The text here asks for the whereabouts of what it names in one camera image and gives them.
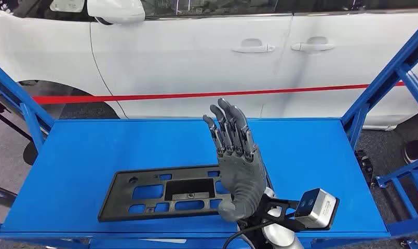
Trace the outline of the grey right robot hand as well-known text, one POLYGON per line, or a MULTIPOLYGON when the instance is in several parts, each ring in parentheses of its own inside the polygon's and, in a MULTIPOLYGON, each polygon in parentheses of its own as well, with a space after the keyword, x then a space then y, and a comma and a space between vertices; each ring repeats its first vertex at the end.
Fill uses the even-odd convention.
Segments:
POLYGON ((265 166, 254 142, 245 114, 226 99, 210 105, 213 120, 203 115, 215 145, 221 183, 231 198, 218 205, 221 217, 229 222, 250 217, 267 187, 265 166))

